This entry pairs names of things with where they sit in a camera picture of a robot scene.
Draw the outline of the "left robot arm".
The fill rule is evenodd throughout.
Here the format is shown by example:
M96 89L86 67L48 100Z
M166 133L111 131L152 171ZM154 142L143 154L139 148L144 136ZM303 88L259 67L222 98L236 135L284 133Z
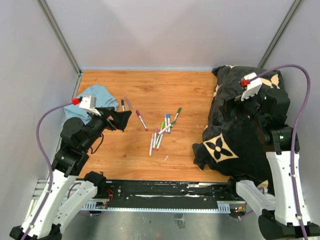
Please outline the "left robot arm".
M132 111L117 112L99 107L84 123L78 117L65 121L60 148L49 168L46 186L29 217L10 231L14 240L60 240L69 223L87 201L107 193L107 179L100 173L87 173L76 192L64 200L89 159L89 150L104 130L124 131Z

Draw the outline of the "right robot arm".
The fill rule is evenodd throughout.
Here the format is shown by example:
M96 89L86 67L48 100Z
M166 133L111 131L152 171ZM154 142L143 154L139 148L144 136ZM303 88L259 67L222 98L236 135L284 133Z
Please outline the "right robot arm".
M243 198L249 204L258 217L259 230L266 240L306 240L320 235L320 227L311 221L303 199L297 131L286 125L289 106L290 99L284 90L269 88L260 97L253 116L262 134L274 200L263 194L251 180L240 180L226 188L230 199Z

